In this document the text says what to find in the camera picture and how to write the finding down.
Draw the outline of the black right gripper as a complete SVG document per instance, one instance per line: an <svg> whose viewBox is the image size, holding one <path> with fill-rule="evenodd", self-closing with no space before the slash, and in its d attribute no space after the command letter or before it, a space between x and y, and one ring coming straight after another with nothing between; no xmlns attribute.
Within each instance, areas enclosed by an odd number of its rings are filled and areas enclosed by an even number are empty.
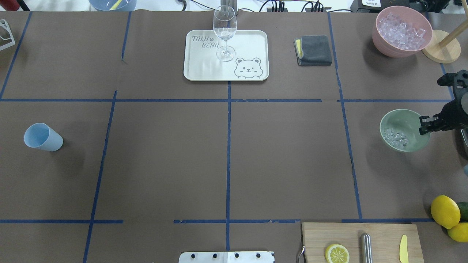
<svg viewBox="0 0 468 263"><path fill-rule="evenodd" d="M467 83L468 72L446 73L437 80L438 85L453 88L454 100L446 103L441 112L433 117L428 115L419 117L420 135L440 130L467 128Z"/></svg>

